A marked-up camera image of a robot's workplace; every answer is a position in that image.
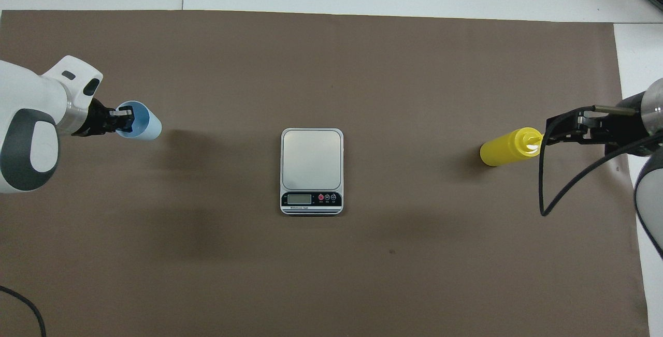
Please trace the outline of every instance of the cable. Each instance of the cable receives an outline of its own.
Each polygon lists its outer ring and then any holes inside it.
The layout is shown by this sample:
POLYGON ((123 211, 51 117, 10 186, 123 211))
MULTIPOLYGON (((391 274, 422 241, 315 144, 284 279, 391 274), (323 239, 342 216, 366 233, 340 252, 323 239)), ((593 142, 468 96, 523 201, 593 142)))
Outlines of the cable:
POLYGON ((634 141, 632 143, 626 144, 625 146, 622 146, 621 148, 616 149, 615 151, 612 151, 611 153, 608 153, 607 155, 603 156, 599 160, 596 160, 596 162, 592 163, 588 167, 586 167, 584 170, 578 173, 571 181, 569 181, 564 188, 562 188, 559 193, 555 196, 555 198, 552 199, 552 202, 547 206, 547 208, 544 208, 544 202, 543 202, 543 161, 544 161, 544 149, 545 149, 545 143, 549 140, 550 133, 552 130, 554 130, 554 127, 558 125, 561 121, 565 120, 568 118, 570 115, 576 115, 578 111, 585 111, 585 110, 593 110, 594 107, 583 107, 583 108, 578 108, 577 110, 570 111, 568 113, 564 113, 563 115, 559 116, 556 118, 552 123, 550 123, 550 126, 548 129, 545 130, 545 136, 544 139, 541 141, 541 151, 539 155, 539 185, 538 185, 538 192, 539 192, 539 212, 541 213, 542 216, 547 216, 550 214, 552 211, 552 208, 557 205, 557 203, 561 200, 564 195, 576 184, 580 179, 583 179, 585 175, 589 174, 592 172, 594 169, 597 167, 603 165, 604 163, 608 162, 609 160, 612 160, 613 158, 622 155, 623 153, 628 153, 630 151, 633 151, 640 146, 648 145, 654 142, 660 142, 663 140, 663 133, 658 133, 654 134, 653 136, 645 137, 642 139, 639 139, 637 141, 634 141))
POLYGON ((33 304, 29 299, 26 297, 20 295, 18 292, 14 292, 14 290, 11 290, 10 288, 5 288, 2 285, 0 285, 0 291, 7 293, 10 296, 16 297, 19 299, 19 301, 23 302, 24 304, 27 304, 28 307, 35 313, 35 316, 37 317, 37 322, 39 323, 39 331, 41 332, 41 337, 46 337, 46 326, 44 325, 44 319, 41 316, 41 313, 39 312, 39 309, 35 304, 33 304))

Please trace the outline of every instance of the brown paper sheet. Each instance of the brown paper sheet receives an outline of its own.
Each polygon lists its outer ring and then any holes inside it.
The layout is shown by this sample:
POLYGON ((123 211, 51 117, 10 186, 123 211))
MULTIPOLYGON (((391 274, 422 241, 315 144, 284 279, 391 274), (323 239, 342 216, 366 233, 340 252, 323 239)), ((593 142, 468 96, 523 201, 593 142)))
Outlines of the brown paper sheet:
MULTIPOLYGON (((613 27, 209 11, 4 11, 0 58, 71 54, 151 143, 62 139, 0 196, 0 284, 50 335, 648 335, 627 163, 540 217, 537 163, 481 143, 620 100, 613 27), (345 134, 345 210, 279 211, 280 134, 345 134)), ((547 201, 599 146, 547 152, 547 201)), ((36 335, 0 297, 0 333, 36 335)))

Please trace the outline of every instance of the digital kitchen scale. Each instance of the digital kitchen scale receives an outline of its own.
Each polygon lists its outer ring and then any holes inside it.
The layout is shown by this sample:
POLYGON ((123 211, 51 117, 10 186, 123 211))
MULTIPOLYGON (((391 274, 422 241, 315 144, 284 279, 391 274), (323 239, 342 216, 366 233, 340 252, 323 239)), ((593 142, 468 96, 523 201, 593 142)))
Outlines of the digital kitchen scale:
POLYGON ((281 211, 329 216, 343 210, 343 133, 285 129, 281 134, 281 211))

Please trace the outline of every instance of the yellow bottle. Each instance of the yellow bottle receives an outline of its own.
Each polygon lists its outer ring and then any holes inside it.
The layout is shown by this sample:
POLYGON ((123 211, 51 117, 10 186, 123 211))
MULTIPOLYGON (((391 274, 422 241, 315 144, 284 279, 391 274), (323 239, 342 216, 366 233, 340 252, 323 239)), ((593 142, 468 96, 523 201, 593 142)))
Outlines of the yellow bottle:
POLYGON ((532 127, 523 127, 483 143, 479 155, 488 166, 499 166, 538 156, 543 135, 532 127))

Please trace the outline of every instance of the scale platform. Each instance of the scale platform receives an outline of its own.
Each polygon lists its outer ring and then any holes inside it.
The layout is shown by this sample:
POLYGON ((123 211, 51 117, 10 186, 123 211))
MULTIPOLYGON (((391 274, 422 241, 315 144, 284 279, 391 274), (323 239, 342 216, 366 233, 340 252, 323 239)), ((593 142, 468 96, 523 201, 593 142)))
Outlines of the scale platform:
POLYGON ((281 211, 331 216, 343 210, 343 133, 285 129, 281 134, 281 211))

